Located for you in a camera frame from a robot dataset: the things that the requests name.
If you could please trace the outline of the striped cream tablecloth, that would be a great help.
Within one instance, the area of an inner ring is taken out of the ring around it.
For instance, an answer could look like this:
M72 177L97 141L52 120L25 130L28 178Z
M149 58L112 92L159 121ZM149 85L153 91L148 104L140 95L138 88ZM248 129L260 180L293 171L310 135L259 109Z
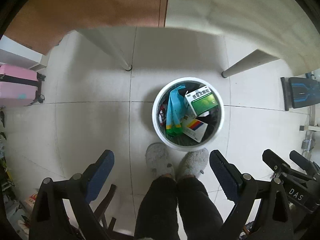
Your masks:
M168 0L165 26L242 38L296 75L319 68L319 32L295 0Z

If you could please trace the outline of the right black trouser leg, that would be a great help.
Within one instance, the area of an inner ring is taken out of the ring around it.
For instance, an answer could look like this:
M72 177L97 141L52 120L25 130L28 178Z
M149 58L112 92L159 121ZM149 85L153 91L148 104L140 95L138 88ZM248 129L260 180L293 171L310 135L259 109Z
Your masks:
M223 219L206 188L195 177L182 178L176 185L178 208L188 239L218 239Z

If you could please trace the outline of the white round trash bin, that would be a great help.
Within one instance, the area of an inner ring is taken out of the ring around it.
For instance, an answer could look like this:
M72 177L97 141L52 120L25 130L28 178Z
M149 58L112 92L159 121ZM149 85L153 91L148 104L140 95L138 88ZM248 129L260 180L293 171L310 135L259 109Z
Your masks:
M159 139L183 152L207 148L220 133L224 120L218 91L195 77L182 77L165 85L152 107L152 123Z

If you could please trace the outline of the left grey fuzzy slipper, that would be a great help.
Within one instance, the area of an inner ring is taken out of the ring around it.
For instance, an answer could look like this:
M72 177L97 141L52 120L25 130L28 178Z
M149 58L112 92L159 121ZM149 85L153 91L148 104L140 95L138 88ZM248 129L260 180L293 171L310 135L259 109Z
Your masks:
M167 146L160 142L155 142L146 149L146 165L151 171L154 179L159 177L175 178L175 171L172 165Z

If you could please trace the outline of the left white table leg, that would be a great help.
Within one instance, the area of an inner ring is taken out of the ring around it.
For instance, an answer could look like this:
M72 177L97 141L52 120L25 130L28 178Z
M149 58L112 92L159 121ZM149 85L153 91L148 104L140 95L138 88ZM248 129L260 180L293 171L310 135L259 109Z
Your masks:
M104 53L115 59L127 72L131 71L132 64L127 61L119 43L112 34L105 33L101 28L77 29L76 31Z

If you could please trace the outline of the grey fuzzy slipper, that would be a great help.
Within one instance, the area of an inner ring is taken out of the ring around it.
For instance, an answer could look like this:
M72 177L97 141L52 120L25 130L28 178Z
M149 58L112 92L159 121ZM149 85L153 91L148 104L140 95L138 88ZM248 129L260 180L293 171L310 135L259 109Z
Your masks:
M206 148L198 151L188 152L182 159L176 178L181 180L187 177L199 178L204 174L204 170L208 165L209 152Z
M146 165L151 171L154 179L159 177L175 178L175 171L172 165L167 146L160 142L155 142L146 149Z

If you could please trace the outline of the blue green plastic bag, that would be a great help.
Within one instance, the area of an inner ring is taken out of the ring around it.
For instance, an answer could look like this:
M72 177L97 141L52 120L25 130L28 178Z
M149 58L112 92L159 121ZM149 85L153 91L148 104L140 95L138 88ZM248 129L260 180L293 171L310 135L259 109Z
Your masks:
M181 122L187 110L184 104L185 92L185 85L179 85L169 93L166 133L172 137L183 133Z

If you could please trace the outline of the red white snack packet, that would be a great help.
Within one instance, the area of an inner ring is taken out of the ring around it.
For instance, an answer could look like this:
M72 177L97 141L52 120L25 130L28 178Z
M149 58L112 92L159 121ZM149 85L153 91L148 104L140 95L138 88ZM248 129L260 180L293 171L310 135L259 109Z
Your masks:
M164 126L167 120L167 104L162 104L158 111L158 119L160 126Z

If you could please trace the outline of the left black trouser leg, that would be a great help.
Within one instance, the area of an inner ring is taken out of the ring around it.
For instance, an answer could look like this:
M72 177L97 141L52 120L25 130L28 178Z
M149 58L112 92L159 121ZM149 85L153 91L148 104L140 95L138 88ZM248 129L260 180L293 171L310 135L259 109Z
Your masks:
M135 239L179 239L176 181L155 179L144 196L137 215Z

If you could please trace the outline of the black trouser leg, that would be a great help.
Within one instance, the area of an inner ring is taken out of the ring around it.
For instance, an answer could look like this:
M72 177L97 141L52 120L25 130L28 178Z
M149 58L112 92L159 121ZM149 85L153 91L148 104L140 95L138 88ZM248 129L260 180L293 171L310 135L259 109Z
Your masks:
M176 181L155 179L144 196L137 215L135 239L179 239Z
M223 219L206 188L195 177L182 178L176 185L178 208L188 239L218 239Z

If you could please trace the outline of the green white medicine box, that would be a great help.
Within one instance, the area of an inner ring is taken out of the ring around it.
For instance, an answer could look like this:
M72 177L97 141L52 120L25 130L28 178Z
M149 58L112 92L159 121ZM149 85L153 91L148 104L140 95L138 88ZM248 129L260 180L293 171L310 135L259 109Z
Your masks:
M192 92L187 92L184 96L186 115L197 117L210 111L218 105L217 100L208 86L200 87Z

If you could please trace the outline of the right white table leg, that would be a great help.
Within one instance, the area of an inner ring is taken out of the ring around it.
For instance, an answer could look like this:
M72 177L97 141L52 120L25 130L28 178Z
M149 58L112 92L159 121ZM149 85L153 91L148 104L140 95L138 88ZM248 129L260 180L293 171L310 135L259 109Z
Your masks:
M278 60L279 58L270 55L262 50L256 49L255 51L248 54L246 57L233 64L227 70L221 73L222 77L228 78L230 76L239 74L241 72L250 70L263 64L267 64Z

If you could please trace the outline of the white box yellow red blue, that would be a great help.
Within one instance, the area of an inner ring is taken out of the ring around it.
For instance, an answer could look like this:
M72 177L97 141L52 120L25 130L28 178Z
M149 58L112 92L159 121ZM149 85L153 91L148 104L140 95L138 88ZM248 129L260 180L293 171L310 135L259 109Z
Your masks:
M185 115L181 126L185 135L200 143L207 130L208 124Z

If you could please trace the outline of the right grey fuzzy slipper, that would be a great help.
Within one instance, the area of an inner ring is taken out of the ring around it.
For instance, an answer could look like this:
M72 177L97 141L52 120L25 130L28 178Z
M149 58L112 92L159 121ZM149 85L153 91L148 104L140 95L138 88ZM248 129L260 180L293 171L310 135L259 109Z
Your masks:
M188 152L182 159L176 178L181 180L187 177L199 178L204 174L204 170L208 165L209 152L206 148L198 151Z

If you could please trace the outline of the white table leg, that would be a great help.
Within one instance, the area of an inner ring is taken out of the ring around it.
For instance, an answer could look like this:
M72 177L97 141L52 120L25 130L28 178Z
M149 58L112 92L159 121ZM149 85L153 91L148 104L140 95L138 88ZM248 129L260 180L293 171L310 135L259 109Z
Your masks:
M127 61L119 43L112 34L105 33L101 28L77 29L76 31L104 53L115 59L127 72L131 71L132 64Z
M267 64L278 60L279 58L270 55L262 50L256 49L255 51L248 54L246 57L233 64L227 70L221 73L222 77L228 78L230 76L239 74L241 72L250 70L263 64Z

